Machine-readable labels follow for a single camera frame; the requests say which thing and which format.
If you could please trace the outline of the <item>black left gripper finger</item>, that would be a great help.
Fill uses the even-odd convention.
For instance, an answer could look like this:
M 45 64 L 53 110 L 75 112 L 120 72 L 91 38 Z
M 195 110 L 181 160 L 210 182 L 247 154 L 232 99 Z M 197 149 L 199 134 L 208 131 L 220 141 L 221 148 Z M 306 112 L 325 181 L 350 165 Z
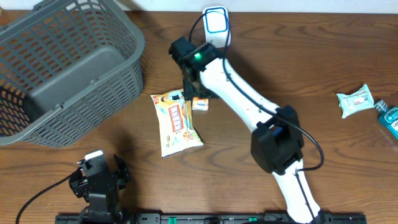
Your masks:
M 78 198 L 83 196 L 83 185 L 83 174 L 81 173 L 81 169 L 77 168 L 77 170 L 72 173 L 69 179 L 69 186 L 74 195 Z
M 114 155 L 113 157 L 117 165 L 117 169 L 114 171 L 114 174 L 117 176 L 118 183 L 125 184 L 126 182 L 129 182 L 131 180 L 131 175 L 126 162 L 117 155 Z

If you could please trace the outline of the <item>yellow snack bag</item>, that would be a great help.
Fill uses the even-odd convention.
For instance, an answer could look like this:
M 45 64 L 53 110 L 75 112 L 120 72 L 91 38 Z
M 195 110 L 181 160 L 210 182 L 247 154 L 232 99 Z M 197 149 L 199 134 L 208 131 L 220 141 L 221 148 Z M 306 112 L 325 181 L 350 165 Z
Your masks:
M 203 146 L 193 127 L 191 103 L 185 100 L 182 89 L 150 97 L 159 120 L 163 158 L 189 148 Z

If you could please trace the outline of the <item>teal wet wipes pack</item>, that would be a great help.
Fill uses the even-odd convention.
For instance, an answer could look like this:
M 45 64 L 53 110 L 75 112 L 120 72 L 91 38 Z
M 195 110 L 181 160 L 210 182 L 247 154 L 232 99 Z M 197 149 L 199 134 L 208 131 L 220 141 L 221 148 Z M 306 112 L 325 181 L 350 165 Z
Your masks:
M 374 99 L 367 84 L 364 84 L 358 91 L 346 95 L 337 93 L 339 107 L 342 109 L 342 118 L 355 114 L 362 110 L 374 108 Z

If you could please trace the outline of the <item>blue mouthwash bottle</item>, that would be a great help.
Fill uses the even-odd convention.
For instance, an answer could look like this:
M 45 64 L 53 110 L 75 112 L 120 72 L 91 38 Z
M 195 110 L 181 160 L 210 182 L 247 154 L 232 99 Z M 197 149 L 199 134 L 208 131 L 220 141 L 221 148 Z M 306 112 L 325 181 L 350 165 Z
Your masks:
M 383 100 L 379 100 L 374 107 L 379 112 L 378 121 L 397 139 L 398 108 L 395 106 L 389 107 Z

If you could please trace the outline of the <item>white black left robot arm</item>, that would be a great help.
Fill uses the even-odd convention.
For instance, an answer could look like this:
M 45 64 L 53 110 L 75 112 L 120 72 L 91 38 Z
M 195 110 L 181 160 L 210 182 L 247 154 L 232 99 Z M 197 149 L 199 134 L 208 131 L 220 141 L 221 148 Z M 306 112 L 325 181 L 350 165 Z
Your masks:
M 131 180 L 127 164 L 114 155 L 117 165 L 110 171 L 102 150 L 88 153 L 78 162 L 79 168 L 69 179 L 69 186 L 78 198 L 88 203 L 79 214 L 78 223 L 125 223 L 119 206 L 119 191 Z

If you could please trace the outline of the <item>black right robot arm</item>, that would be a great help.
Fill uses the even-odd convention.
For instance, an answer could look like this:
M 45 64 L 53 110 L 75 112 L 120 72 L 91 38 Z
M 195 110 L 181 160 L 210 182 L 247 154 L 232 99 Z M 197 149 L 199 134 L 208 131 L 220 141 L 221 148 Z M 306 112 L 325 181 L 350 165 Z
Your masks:
M 261 96 L 210 43 L 196 47 L 181 37 L 171 43 L 169 55 L 182 71 L 186 100 L 220 98 L 248 127 L 251 155 L 276 179 L 289 217 L 296 223 L 322 223 L 325 218 L 308 186 L 302 153 L 304 137 L 319 144 L 300 127 L 297 112 Z

